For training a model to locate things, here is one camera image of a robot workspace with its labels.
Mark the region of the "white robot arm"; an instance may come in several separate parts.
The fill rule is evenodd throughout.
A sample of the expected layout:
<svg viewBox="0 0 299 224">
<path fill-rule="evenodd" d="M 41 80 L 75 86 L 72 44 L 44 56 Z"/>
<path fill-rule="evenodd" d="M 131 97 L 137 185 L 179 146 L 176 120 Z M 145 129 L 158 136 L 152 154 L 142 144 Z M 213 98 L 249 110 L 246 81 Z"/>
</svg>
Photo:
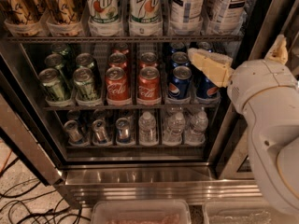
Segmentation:
<svg viewBox="0 0 299 224">
<path fill-rule="evenodd" d="M 286 38 L 279 35 L 262 59 L 236 69 L 223 54 L 191 48 L 192 64 L 225 87 L 248 124 L 249 162 L 264 198 L 278 211 L 299 214 L 299 91 L 286 66 Z"/>
</svg>

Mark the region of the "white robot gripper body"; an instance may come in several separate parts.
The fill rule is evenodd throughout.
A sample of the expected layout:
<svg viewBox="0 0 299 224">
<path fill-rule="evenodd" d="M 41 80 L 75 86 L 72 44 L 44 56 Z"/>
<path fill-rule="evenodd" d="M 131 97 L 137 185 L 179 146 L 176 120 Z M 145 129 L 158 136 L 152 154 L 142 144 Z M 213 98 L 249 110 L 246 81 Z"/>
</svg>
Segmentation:
<svg viewBox="0 0 299 224">
<path fill-rule="evenodd" d="M 237 113 L 277 115 L 298 113 L 296 80 L 290 69 L 271 60 L 252 60 L 237 67 L 227 93 Z"/>
</svg>

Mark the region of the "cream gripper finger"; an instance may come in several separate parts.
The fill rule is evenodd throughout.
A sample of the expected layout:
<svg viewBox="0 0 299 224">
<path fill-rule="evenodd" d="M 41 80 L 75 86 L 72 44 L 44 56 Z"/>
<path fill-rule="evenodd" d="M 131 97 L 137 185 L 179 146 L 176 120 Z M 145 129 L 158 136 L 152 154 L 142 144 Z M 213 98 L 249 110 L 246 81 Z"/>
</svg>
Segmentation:
<svg viewBox="0 0 299 224">
<path fill-rule="evenodd" d="M 233 59 L 217 52 L 208 52 L 204 49 L 188 49 L 191 63 L 212 81 L 217 87 L 226 87 L 229 78 L 234 72 L 231 67 Z"/>
<path fill-rule="evenodd" d="M 278 35 L 274 44 L 265 55 L 265 59 L 285 65 L 288 61 L 287 39 L 284 35 Z"/>
</svg>

